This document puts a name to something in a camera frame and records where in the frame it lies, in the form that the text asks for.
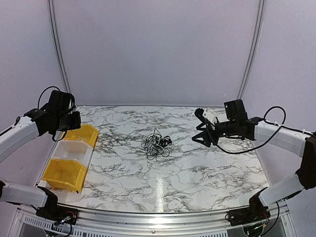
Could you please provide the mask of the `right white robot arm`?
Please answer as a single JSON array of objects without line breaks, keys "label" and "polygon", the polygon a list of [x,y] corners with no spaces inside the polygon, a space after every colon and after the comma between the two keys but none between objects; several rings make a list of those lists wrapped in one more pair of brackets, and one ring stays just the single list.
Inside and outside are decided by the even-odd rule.
[{"label": "right white robot arm", "polygon": [[218,146],[220,138],[247,139],[259,141],[259,149],[266,144],[287,150],[300,157],[298,170],[255,194],[249,200],[244,216],[255,221],[264,213],[264,208],[282,199],[292,198],[303,190],[316,186],[316,134],[294,128],[283,123],[271,122],[266,117],[249,118],[241,99],[224,103],[227,121],[220,122],[209,110],[197,108],[195,116],[200,120],[199,134],[192,137],[194,142],[210,147]]}]

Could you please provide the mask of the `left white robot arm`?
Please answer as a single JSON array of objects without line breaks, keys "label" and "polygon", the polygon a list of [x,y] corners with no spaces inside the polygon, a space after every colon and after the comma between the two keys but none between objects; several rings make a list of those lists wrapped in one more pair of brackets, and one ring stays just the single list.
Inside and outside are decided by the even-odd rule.
[{"label": "left white robot arm", "polygon": [[[48,133],[55,139],[57,132],[66,136],[69,130],[81,127],[80,112],[76,110],[75,97],[71,93],[54,90],[50,98],[42,107],[31,109],[18,117],[13,125],[0,133],[0,161],[3,162],[12,153],[28,142]],[[62,208],[51,201],[48,191],[44,188],[31,187],[1,180],[0,200],[13,204],[26,204],[42,208],[52,220],[62,216]]]}]

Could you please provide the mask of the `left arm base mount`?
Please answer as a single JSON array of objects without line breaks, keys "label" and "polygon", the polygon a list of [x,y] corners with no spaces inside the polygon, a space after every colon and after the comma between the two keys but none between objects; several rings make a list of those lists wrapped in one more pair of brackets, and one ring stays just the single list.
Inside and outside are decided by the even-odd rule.
[{"label": "left arm base mount", "polygon": [[44,187],[38,186],[38,188],[45,192],[47,200],[44,207],[36,207],[37,216],[57,222],[70,217],[67,223],[76,224],[79,213],[77,209],[58,205],[58,197],[53,192]]}]

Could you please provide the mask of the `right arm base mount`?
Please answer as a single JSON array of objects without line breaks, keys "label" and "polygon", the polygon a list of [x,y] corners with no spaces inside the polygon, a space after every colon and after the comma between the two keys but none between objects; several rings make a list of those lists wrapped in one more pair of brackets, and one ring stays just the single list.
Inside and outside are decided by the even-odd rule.
[{"label": "right arm base mount", "polygon": [[259,194],[255,194],[250,198],[248,207],[228,211],[225,219],[231,226],[237,226],[267,220],[270,216],[269,208],[261,203]]}]

